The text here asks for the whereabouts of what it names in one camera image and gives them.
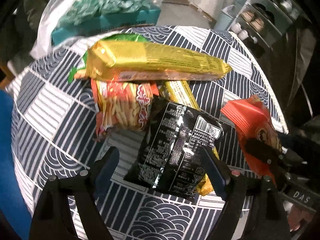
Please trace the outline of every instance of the screw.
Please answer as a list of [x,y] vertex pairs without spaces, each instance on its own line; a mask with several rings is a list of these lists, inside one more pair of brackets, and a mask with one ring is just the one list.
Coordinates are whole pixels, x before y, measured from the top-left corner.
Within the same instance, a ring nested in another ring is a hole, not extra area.
[[49,181],[54,181],[56,178],[57,178],[56,175],[51,175],[51,176],[49,177]]
[[86,175],[88,175],[87,170],[80,171],[80,176],[86,176]]
[[231,171],[231,174],[232,174],[233,176],[238,177],[238,176],[240,176],[240,171],[233,170],[233,171]]
[[265,180],[266,182],[271,181],[271,177],[268,176],[268,175],[264,175],[263,178],[264,178],[264,180]]

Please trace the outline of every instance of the gold foil wrapper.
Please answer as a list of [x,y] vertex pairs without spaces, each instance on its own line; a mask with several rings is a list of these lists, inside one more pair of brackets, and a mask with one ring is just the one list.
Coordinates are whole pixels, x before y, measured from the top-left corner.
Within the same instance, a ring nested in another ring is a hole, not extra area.
[[[186,81],[166,81],[160,87],[159,93],[161,96],[170,101],[200,110],[197,101]],[[219,159],[217,149],[213,148],[212,152]],[[205,174],[205,176],[197,185],[196,191],[201,196],[205,196],[213,191],[212,184],[207,174]]]
[[98,41],[90,49],[86,76],[101,81],[215,80],[232,68],[222,59],[151,42]]

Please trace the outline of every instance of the patterned tablecloth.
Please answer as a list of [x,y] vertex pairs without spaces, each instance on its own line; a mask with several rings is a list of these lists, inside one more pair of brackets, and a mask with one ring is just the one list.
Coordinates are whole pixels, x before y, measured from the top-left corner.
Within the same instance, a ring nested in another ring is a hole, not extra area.
[[[230,126],[217,145],[220,158],[247,176],[254,176],[244,160],[236,131],[220,109],[228,100],[257,94],[270,110],[274,127],[287,131],[275,95],[259,65],[233,33],[187,26],[143,27],[124,30],[140,33],[153,42],[196,50],[224,59],[233,71],[214,82],[190,82],[200,108]],[[224,202],[214,193],[191,203],[123,180],[135,161],[143,133],[121,130],[105,142],[95,142],[95,105],[90,82],[68,84],[68,72],[87,49],[100,38],[69,39],[51,54],[25,68],[7,88],[14,97],[12,112],[12,155],[23,198],[32,213],[51,174],[75,176],[89,169],[109,146],[120,150],[120,162],[111,187],[97,200],[114,239],[202,240],[215,224]],[[86,238],[76,203],[70,210],[80,238]]]

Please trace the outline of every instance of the teal box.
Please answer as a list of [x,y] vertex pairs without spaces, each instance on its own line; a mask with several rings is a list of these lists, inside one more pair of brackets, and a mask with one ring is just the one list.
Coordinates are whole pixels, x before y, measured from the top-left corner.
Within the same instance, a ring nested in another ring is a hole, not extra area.
[[87,20],[78,26],[70,25],[56,29],[52,32],[52,43],[54,46],[69,37],[90,37],[111,30],[131,26],[156,25],[161,9],[157,6],[150,10],[140,10],[133,13],[112,13]]

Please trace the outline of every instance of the white plastic bag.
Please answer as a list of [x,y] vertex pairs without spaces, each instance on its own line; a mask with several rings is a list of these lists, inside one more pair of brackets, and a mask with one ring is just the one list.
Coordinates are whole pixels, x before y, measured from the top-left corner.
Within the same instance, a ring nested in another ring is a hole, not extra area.
[[30,51],[34,59],[43,57],[52,51],[51,33],[74,1],[76,0],[50,0],[48,2],[41,16],[36,42]]

